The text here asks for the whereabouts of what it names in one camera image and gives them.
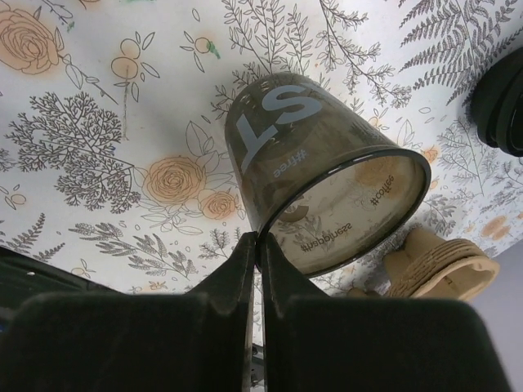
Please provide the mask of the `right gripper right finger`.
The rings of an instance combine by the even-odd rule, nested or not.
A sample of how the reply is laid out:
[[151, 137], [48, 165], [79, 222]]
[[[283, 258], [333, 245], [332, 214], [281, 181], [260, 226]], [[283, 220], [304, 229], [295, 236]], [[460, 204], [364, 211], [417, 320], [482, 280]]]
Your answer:
[[480, 315], [460, 301], [331, 297], [259, 247], [268, 391], [508, 391]]

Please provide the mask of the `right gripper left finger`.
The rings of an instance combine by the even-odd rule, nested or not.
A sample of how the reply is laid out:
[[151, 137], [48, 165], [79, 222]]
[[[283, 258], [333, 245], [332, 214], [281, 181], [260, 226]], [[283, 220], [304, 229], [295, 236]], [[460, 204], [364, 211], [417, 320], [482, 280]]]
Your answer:
[[2, 390], [249, 390], [254, 248], [182, 295], [35, 292], [1, 335]]

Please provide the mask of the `black takeout coffee cup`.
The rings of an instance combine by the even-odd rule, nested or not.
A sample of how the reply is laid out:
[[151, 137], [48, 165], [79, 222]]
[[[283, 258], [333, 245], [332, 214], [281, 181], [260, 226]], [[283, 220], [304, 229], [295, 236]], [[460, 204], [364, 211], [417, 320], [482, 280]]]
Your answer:
[[259, 243], [302, 274], [350, 264], [418, 210], [428, 161], [295, 73], [267, 75], [230, 105], [225, 140]]

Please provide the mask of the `floral table mat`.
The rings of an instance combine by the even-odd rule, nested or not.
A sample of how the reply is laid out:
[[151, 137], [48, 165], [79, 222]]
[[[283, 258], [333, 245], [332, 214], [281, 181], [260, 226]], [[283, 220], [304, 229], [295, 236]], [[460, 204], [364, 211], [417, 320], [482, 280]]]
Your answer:
[[428, 160], [415, 222], [496, 256], [522, 236], [522, 163], [465, 107], [521, 43], [519, 1], [4, 1], [1, 244], [123, 292], [191, 288], [249, 228], [230, 104], [290, 71]]

